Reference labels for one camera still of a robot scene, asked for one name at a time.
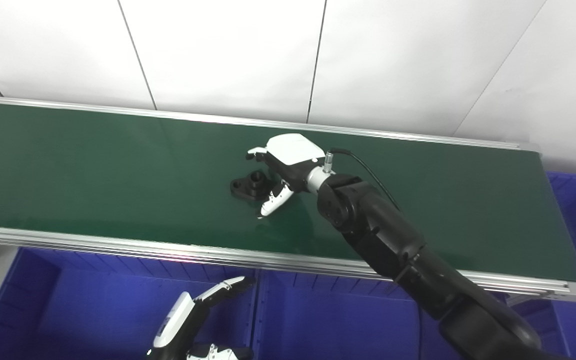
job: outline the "white tile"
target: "white tile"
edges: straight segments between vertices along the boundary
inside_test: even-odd
[[[116,1],[0,0],[0,91],[151,109]]]
[[[122,0],[160,110],[306,121],[323,0]]]
[[[549,0],[455,133],[538,144],[576,169],[576,1]]]
[[[329,1],[310,123],[451,134],[543,3]]]

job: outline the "blue plastic crate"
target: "blue plastic crate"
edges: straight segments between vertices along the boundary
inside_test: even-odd
[[[0,289],[0,360],[142,360],[183,291],[246,268],[20,249]],[[251,345],[255,291],[215,306],[198,342]]]
[[[576,175],[548,177],[576,246]],[[256,289],[214,308],[197,341],[252,346],[258,360],[461,359],[390,282],[22,249],[0,289],[0,360],[142,359],[182,291],[238,275]],[[576,358],[576,303],[515,310],[545,350]]]
[[[258,359],[419,358],[418,306],[392,283],[262,271]]]

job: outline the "robotic hand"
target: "robotic hand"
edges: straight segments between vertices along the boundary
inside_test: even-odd
[[[249,348],[227,348],[215,344],[195,344],[195,337],[206,321],[210,308],[240,294],[254,279],[238,276],[224,280],[196,298],[187,291],[179,295],[164,319],[146,354],[147,360],[250,360]]]
[[[516,312],[435,255],[384,187],[389,200],[357,176],[334,173],[333,153],[355,157],[365,166],[350,151],[324,153],[301,134],[278,135],[265,147],[250,149],[247,159],[265,162],[281,177],[267,194],[258,217],[272,214],[294,193],[310,192],[317,196],[318,212],[375,272],[393,279],[439,320],[439,332],[463,357],[567,359],[541,351],[537,333]]]

